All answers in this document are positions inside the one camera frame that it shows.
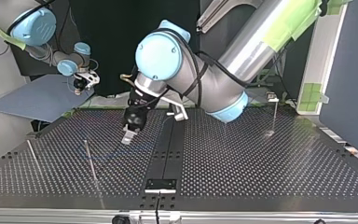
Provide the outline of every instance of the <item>yellow-green tape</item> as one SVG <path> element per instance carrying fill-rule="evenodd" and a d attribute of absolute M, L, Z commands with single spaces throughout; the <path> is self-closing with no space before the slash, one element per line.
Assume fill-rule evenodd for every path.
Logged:
<path fill-rule="evenodd" d="M 322 0 L 289 0 L 263 41 L 275 51 L 292 37 L 297 40 L 319 17 Z"/>
<path fill-rule="evenodd" d="M 14 37 L 11 37 L 11 36 L 7 35 L 1 29 L 0 29 L 0 36 L 1 36 L 2 39 L 6 40 L 6 42 L 17 46 L 22 50 L 25 50 L 25 47 L 26 47 L 25 43 L 21 42 L 20 40 L 14 38 Z"/>
<path fill-rule="evenodd" d="M 298 110 L 315 112 L 321 99 L 322 84 L 305 83 Z"/>

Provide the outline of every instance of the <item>robotic arm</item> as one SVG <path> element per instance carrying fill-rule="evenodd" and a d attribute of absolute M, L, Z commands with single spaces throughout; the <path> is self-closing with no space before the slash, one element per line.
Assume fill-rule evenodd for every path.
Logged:
<path fill-rule="evenodd" d="M 195 55 L 190 33 L 163 21 L 136 50 L 139 75 L 124 115 L 122 143 L 129 144 L 160 99 L 174 105 L 176 120 L 187 119 L 181 95 L 223 122 L 240 116 L 248 104 L 244 89 L 290 39 L 296 40 L 321 14 L 326 0 L 213 1 L 198 26 L 208 32 L 238 4 L 257 8 L 226 52 L 212 65 Z"/>
<path fill-rule="evenodd" d="M 66 77 L 74 76 L 75 93 L 81 94 L 100 82 L 98 75 L 90 69 L 91 48 L 85 43 L 76 43 L 74 52 L 66 54 L 54 51 L 48 44 L 56 30 L 56 17 L 41 0 L 0 0 L 0 30 L 16 41 L 25 44 L 31 57 L 57 66 Z"/>

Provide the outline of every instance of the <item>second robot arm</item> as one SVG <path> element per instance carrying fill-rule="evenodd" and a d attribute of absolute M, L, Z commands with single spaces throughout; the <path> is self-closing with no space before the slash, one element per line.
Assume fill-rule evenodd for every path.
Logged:
<path fill-rule="evenodd" d="M 86 43 L 76 43 L 74 52 L 66 54 L 48 44 L 56 31 L 56 17 L 49 9 L 54 0 L 0 0 L 0 31 L 21 43 L 31 57 L 57 66 L 66 77 L 76 78 L 76 94 L 90 89 L 100 78 L 90 69 L 91 48 Z"/>

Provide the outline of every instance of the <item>small robot arm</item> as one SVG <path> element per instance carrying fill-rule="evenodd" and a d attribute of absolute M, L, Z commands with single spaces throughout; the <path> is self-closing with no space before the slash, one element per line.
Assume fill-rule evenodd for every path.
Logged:
<path fill-rule="evenodd" d="M 222 122 L 239 117 L 248 104 L 244 89 L 284 48 L 320 16 L 328 0 L 213 1 L 198 21 L 198 31 L 208 32 L 239 4 L 256 11 L 241 28 L 219 60 L 206 63 L 188 46 L 190 33 L 163 21 L 139 44 L 135 59 L 138 77 L 124 114 L 122 143 L 129 144 L 146 124 L 147 112 L 159 100 L 173 105 L 174 118 L 188 119 L 181 96 Z"/>
<path fill-rule="evenodd" d="M 15 45 L 36 60 L 57 66 L 62 75 L 74 76 L 75 94 L 81 94 L 98 84 L 100 78 L 90 69 L 88 44 L 76 43 L 71 54 L 55 51 L 48 44 L 56 31 L 56 17 L 49 9 L 54 1 L 0 0 L 0 36 L 6 42 L 20 43 Z"/>

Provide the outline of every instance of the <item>silver pipe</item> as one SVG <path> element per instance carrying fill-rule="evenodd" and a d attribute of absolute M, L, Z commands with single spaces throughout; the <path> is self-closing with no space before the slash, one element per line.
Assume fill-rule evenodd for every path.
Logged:
<path fill-rule="evenodd" d="M 230 73 L 251 82 L 272 59 L 276 51 L 263 39 L 286 4 L 286 0 L 265 1 L 242 27 L 219 59 Z"/>

